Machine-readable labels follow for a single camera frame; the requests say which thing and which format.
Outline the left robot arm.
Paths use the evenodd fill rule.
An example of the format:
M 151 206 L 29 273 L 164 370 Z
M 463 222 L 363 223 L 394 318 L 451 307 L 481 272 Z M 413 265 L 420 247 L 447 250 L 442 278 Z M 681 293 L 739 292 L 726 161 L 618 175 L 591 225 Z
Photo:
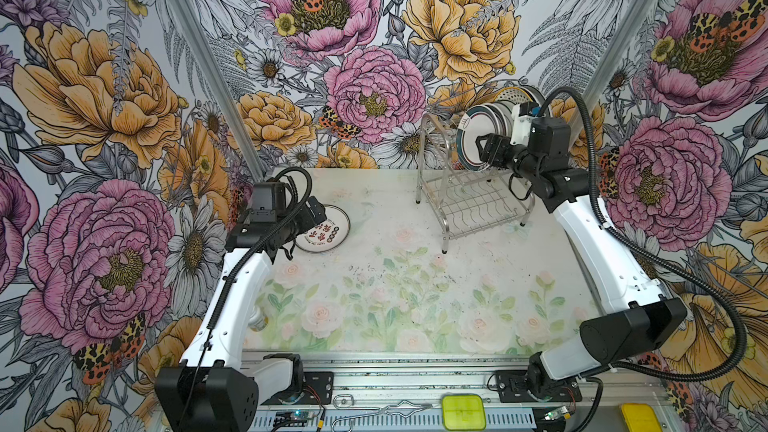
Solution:
M 222 272 L 206 315 L 178 364 L 162 368 L 154 386 L 173 431 L 247 431 L 260 405 L 303 394 L 299 355 L 269 354 L 242 369 L 245 334 L 263 321 L 255 302 L 278 255 L 326 219 L 324 206 L 293 180 L 256 185 L 225 242 Z

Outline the white plate green rim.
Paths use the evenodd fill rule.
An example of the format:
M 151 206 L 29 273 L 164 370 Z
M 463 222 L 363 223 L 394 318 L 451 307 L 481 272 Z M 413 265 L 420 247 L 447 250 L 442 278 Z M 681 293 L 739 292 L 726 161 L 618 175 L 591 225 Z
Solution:
M 477 140 L 489 134 L 507 136 L 510 130 L 509 110 L 500 104 L 480 104 L 468 109 L 460 119 L 456 134 L 456 151 L 463 167 L 483 171 L 488 165 L 480 159 L 482 146 Z

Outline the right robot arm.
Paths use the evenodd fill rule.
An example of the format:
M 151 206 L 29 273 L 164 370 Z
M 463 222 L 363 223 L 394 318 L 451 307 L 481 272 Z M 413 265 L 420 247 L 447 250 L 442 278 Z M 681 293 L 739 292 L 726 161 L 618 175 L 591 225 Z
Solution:
M 608 221 L 596 217 L 600 206 L 589 197 L 593 179 L 587 170 L 569 164 L 568 124 L 524 116 L 514 128 L 526 132 L 526 140 L 479 136 L 475 147 L 480 159 L 530 183 L 565 231 L 601 312 L 581 323 L 577 336 L 534 354 L 525 376 L 507 385 L 525 387 L 533 397 L 545 399 L 577 376 L 658 349 L 682 323 L 686 309 L 609 233 Z

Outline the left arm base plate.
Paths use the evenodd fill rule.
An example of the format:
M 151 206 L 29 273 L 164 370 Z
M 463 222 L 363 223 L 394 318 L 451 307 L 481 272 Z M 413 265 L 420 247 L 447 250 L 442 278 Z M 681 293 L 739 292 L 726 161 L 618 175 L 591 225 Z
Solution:
M 301 392 L 281 392 L 265 401 L 265 405 L 293 406 L 298 405 L 330 405 L 333 397 L 334 373 L 329 371 L 312 371 L 304 373 L 304 389 Z

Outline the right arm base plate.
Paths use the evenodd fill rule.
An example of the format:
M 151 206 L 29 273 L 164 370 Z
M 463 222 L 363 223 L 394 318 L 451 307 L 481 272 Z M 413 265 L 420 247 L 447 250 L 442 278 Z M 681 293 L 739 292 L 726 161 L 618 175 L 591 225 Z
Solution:
M 524 370 L 495 371 L 487 386 L 497 393 L 501 403 L 578 403 L 583 400 L 574 379 L 530 378 Z

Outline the metal wire dish rack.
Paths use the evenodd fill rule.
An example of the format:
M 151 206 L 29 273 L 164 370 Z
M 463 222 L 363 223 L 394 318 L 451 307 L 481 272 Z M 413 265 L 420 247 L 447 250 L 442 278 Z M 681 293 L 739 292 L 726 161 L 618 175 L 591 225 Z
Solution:
M 461 169 L 457 132 L 431 113 L 420 121 L 415 202 L 430 206 L 441 251 L 457 239 L 509 223 L 524 226 L 535 206 L 526 182 L 497 169 Z

